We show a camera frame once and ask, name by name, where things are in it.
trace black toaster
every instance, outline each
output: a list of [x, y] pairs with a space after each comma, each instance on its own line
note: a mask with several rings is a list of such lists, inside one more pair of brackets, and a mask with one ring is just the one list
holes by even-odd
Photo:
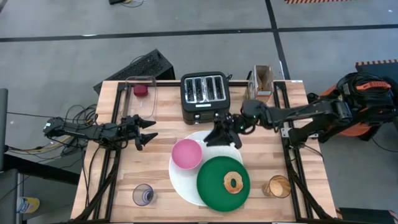
[[221, 72], [189, 73], [181, 78], [181, 107], [184, 122], [212, 122], [215, 113], [230, 106], [228, 81]]

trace clear plastic container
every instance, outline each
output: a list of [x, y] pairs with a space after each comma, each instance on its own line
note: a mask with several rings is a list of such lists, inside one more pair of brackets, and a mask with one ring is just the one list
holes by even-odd
[[[147, 87], [148, 94], [146, 96], [134, 95], [134, 87], [144, 85]], [[121, 93], [120, 104], [118, 110], [118, 121], [125, 116], [133, 116], [138, 114], [142, 119], [156, 120], [156, 101], [157, 87], [154, 77], [129, 77], [126, 79], [126, 87]]]

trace black cable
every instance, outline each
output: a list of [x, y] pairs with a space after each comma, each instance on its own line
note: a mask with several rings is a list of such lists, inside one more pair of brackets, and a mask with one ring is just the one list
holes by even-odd
[[322, 157], [322, 160], [324, 161], [322, 153], [320, 153], [318, 150], [316, 150], [316, 149], [314, 149], [313, 147], [310, 147], [310, 146], [308, 146], [308, 145], [306, 145], [306, 144], [304, 144], [304, 143], [301, 143], [300, 146], [301, 146], [301, 147], [299, 147], [299, 149], [301, 149], [301, 148], [303, 148], [303, 147], [307, 147], [308, 149], [311, 149], [313, 152], [315, 152], [315, 153], [318, 154], [320, 157]]
[[[39, 161], [39, 162], [37, 162], [37, 163], [44, 162], [44, 161], [47, 161], [47, 160], [49, 160], [49, 159], [45, 159], [45, 160]], [[59, 169], [72, 167], [72, 166], [75, 165], [80, 159], [78, 159], [77, 161], [73, 162], [73, 163], [72, 163], [71, 165], [69, 165], [69, 166], [60, 167]], [[23, 184], [24, 181], [27, 180], [29, 177], [31, 177], [31, 176], [27, 176], [27, 177], [24, 178], [21, 182], [19, 182], [14, 188], [12, 188], [10, 191], [8, 191], [8, 192], [0, 199], [0, 202], [2, 202], [2, 200], [5, 199], [5, 198], [7, 197], [7, 195], [9, 195], [12, 191], [14, 191], [18, 186], [20, 186], [21, 184]]]
[[145, 1], [145, 0], [142, 0], [141, 3], [140, 3], [139, 5], [136, 5], [136, 6], [128, 6], [128, 4], [124, 4], [124, 3], [120, 3], [120, 4], [121, 4], [122, 6], [124, 6], [124, 7], [140, 7], [140, 6], [142, 6], [142, 4], [144, 3], [144, 1]]
[[69, 144], [60, 142], [60, 141], [58, 141], [58, 140], [56, 140], [56, 139], [49, 138], [49, 140], [51, 140], [51, 141], [56, 141], [56, 142], [58, 142], [58, 143], [60, 143], [60, 144], [63, 144], [64, 146], [70, 146]]
[[29, 152], [29, 151], [19, 151], [19, 150], [17, 150], [17, 151], [9, 151], [9, 152], [11, 152], [11, 153], [15, 153], [15, 154], [19, 154], [19, 155], [32, 155], [32, 156], [36, 156], [36, 157], [38, 157], [38, 158], [40, 158], [40, 159], [47, 159], [47, 158], [43, 158], [43, 157], [40, 157], [40, 156], [38, 156], [38, 155], [40, 155], [40, 154], [45, 154], [45, 153], [48, 153], [48, 152], [52, 152], [52, 151], [54, 151], [54, 150], [56, 150], [56, 149], [59, 149], [59, 148], [61, 148], [63, 145], [61, 145], [61, 146], [58, 146], [58, 147], [55, 147], [55, 148], [53, 148], [53, 149], [51, 149], [51, 150], [48, 150], [48, 151], [45, 151], [45, 152], [39, 152], [39, 153], [31, 153], [31, 152]]
[[229, 82], [231, 79], [232, 79], [232, 74], [229, 74], [227, 77], [226, 77], [226, 80]]
[[7, 146], [7, 145], [6, 145], [6, 147], [8, 147], [8, 148], [11, 149], [11, 150], [24, 152], [24, 151], [31, 151], [31, 150], [43, 149], [43, 148], [47, 147], [47, 146], [50, 145], [50, 144], [51, 144], [51, 142], [49, 142], [48, 144], [46, 144], [46, 145], [44, 145], [44, 146], [37, 146], [37, 147], [34, 148], [34, 149], [19, 149], [19, 148], [12, 147], [12, 146]]
[[349, 85], [348, 91], [354, 96], [360, 96], [367, 98], [368, 100], [382, 100], [387, 97], [390, 93], [389, 88], [372, 87], [365, 90], [357, 90], [357, 86], [364, 85], [369, 82], [386, 82], [384, 79], [378, 77], [375, 74], [369, 72], [356, 72], [347, 74], [337, 83], [338, 88], [343, 88], [345, 85]]
[[82, 108], [82, 112], [86, 113], [86, 108], [84, 106], [82, 106], [82, 105], [73, 105], [73, 106], [69, 107], [69, 109], [68, 109], [68, 111], [67, 111], [67, 113], [65, 115], [65, 120], [68, 119], [68, 114], [69, 114], [70, 110], [72, 108], [76, 107], [76, 106], [79, 106], [80, 108]]
[[372, 138], [372, 141], [373, 141], [377, 146], [379, 146], [379, 148], [381, 148], [382, 150], [385, 150], [385, 151], [388, 151], [388, 152], [398, 152], [398, 151], [391, 150], [391, 149], [386, 149], [385, 147], [380, 146], [379, 143], [377, 143], [376, 140], [374, 140], [374, 138]]
[[85, 161], [84, 161], [84, 153], [83, 150], [81, 150], [81, 166], [83, 169], [83, 175], [85, 177], [85, 185], [86, 185], [86, 204], [85, 206], [88, 206], [88, 200], [89, 200], [89, 196], [88, 196], [88, 184], [87, 184], [87, 177], [86, 177], [86, 169], [85, 169]]
[[[78, 138], [73, 138], [73, 139], [70, 141], [70, 144], [69, 144], [69, 145], [63, 147], [63, 149], [62, 149], [62, 151], [61, 151], [61, 155], [67, 156], [67, 155], [73, 154], [76, 150], [78, 150], [78, 149], [84, 149], [84, 148], [87, 146], [87, 144], [85, 144], [85, 145], [80, 145], [80, 144], [79, 144], [79, 141], [80, 141], [80, 139], [78, 139]], [[66, 150], [69, 149], [70, 146], [72, 146], [73, 142], [76, 142], [76, 145], [72, 148], [71, 151], [68, 151], [68, 152], [67, 152]]]
[[38, 118], [56, 118], [55, 116], [42, 116], [42, 115], [36, 115], [36, 114], [16, 113], [16, 112], [9, 112], [9, 111], [7, 111], [7, 113], [21, 115], [21, 116], [32, 116], [32, 117], [38, 117]]
[[[93, 115], [96, 114], [95, 113], [96, 112], [96, 105], [97, 104], [93, 104], [93, 105], [89, 105], [87, 108], [83, 108], [83, 110], [81, 112], [77, 113], [76, 116], [72, 119], [72, 123], [75, 123], [75, 121], [76, 121], [76, 124], [79, 124], [78, 121], [82, 120], [82, 121], [84, 121], [83, 124], [87, 124], [87, 122], [92, 119]], [[80, 119], [80, 117], [83, 114], [85, 115], [84, 119]]]
[[100, 149], [100, 146], [96, 149], [96, 151], [93, 154], [93, 157], [91, 158], [90, 165], [88, 167], [88, 184], [87, 184], [87, 197], [86, 197], [86, 207], [90, 202], [90, 198], [88, 196], [88, 190], [90, 189], [90, 178], [91, 178], [91, 167], [93, 166], [93, 160], [95, 158], [95, 155], [97, 154], [98, 150]]
[[324, 160], [323, 159], [323, 155], [322, 155], [322, 153], [320, 153], [318, 150], [316, 150], [316, 149], [314, 149], [313, 147], [310, 147], [310, 146], [308, 146], [308, 145], [306, 145], [306, 144], [303, 144], [305, 147], [307, 147], [307, 149], [311, 149], [313, 152], [315, 152], [316, 154], [318, 154], [320, 157], [322, 157], [322, 160]]

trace gray floor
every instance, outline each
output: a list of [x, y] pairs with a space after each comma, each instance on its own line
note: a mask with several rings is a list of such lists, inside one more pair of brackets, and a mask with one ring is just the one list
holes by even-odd
[[[272, 0], [278, 27], [393, 24], [396, 0], [361, 0], [285, 4]], [[8, 0], [0, 13], [0, 38], [118, 34], [178, 30], [270, 28], [263, 0], [147, 0], [130, 9], [107, 0]], [[291, 79], [304, 80], [307, 92], [321, 93], [354, 63], [398, 58], [397, 29], [280, 33]], [[159, 49], [174, 65], [176, 77], [219, 70], [246, 78], [255, 64], [270, 65], [282, 78], [272, 33], [189, 35], [124, 39], [0, 43], [0, 88], [9, 89], [9, 111], [64, 116], [75, 104], [96, 103], [92, 86], [133, 58]], [[48, 142], [41, 132], [46, 119], [9, 115], [6, 143], [30, 148]], [[389, 149], [397, 132], [385, 125], [375, 137]], [[336, 137], [321, 145], [337, 207], [376, 208], [398, 212], [398, 154], [373, 142]], [[47, 155], [56, 156], [59, 152]], [[76, 155], [64, 158], [69, 164]], [[55, 166], [63, 163], [53, 161]], [[65, 221], [75, 188], [32, 179], [31, 194], [46, 186], [60, 208], [29, 223]]]

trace cardboard box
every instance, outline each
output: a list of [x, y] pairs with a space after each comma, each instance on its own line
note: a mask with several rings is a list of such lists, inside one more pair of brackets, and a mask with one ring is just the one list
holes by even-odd
[[274, 74], [268, 65], [255, 65], [244, 94], [247, 100], [268, 102], [274, 91]]

